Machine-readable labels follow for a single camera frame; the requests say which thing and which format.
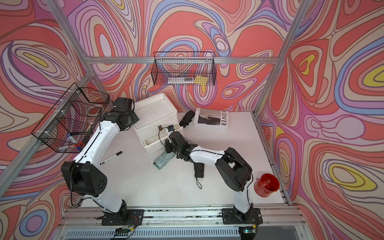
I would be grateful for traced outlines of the white drawer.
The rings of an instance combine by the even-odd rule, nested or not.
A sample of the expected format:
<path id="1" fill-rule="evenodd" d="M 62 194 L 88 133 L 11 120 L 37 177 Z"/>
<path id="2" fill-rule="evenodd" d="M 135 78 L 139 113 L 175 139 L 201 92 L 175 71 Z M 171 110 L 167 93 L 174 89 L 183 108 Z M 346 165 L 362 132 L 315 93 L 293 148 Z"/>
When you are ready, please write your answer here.
<path id="1" fill-rule="evenodd" d="M 167 127 L 152 127 L 145 133 L 141 134 L 139 139 L 144 151 L 147 154 L 154 153 L 158 150 L 164 149 L 165 141 L 168 139 L 169 131 Z"/>

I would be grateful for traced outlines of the white drawer cabinet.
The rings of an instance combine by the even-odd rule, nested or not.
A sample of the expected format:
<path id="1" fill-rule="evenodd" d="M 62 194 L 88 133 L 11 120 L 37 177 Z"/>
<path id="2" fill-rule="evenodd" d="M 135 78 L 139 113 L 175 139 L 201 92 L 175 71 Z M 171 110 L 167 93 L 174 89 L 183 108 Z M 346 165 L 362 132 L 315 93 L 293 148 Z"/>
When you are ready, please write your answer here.
<path id="1" fill-rule="evenodd" d="M 134 112 L 139 121 L 133 125 L 133 130 L 141 142 L 157 136 L 158 126 L 175 126 L 179 123 L 178 111 L 164 93 L 138 101 Z"/>

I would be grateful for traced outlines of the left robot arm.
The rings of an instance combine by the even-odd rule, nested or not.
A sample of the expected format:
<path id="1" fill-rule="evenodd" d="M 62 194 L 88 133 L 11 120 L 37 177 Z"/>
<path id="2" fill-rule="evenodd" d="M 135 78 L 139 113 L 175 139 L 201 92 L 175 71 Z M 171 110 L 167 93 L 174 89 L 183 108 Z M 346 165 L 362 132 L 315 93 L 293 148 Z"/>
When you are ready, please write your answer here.
<path id="1" fill-rule="evenodd" d="M 101 116 L 82 151 L 72 162 L 64 162 L 61 167 L 70 193 L 92 199 L 108 214 L 120 214 L 126 203 L 110 190 L 107 176 L 100 166 L 107 148 L 118 133 L 129 130 L 139 121 L 134 110 L 134 100 L 117 98 L 113 109 Z"/>

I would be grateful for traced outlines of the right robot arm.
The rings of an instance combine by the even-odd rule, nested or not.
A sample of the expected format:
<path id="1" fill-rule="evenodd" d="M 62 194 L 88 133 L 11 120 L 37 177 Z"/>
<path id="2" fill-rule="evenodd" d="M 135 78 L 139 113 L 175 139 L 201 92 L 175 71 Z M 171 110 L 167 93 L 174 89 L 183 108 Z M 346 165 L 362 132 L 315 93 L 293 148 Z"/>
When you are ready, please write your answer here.
<path id="1" fill-rule="evenodd" d="M 254 180 L 253 170 L 235 149 L 208 150 L 189 143 L 180 132 L 172 132 L 165 141 L 165 150 L 175 153 L 178 159 L 193 163 L 196 179 L 204 177 L 206 165 L 215 167 L 225 184 L 234 191 L 234 208 L 242 215 L 250 212 L 253 203 L 248 188 Z"/>

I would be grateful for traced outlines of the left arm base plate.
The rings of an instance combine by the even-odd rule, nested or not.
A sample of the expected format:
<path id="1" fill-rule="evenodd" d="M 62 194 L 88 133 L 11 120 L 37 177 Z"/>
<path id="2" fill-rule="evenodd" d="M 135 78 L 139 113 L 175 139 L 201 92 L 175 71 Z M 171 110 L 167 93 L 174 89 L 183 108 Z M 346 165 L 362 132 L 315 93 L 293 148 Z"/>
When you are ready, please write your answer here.
<path id="1" fill-rule="evenodd" d="M 119 213 L 104 213 L 102 226 L 140 226 L 143 222 L 144 210 L 125 209 Z"/>

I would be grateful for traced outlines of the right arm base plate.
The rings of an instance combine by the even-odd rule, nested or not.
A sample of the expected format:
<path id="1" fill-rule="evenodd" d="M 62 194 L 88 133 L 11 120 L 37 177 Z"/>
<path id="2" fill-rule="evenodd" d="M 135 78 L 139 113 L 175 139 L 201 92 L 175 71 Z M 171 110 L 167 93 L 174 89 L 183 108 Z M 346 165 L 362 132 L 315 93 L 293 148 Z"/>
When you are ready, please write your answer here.
<path id="1" fill-rule="evenodd" d="M 250 208 L 245 214 L 235 208 L 222 209 L 219 216 L 223 219 L 224 225 L 252 224 L 258 226 L 263 223 L 259 208 Z"/>

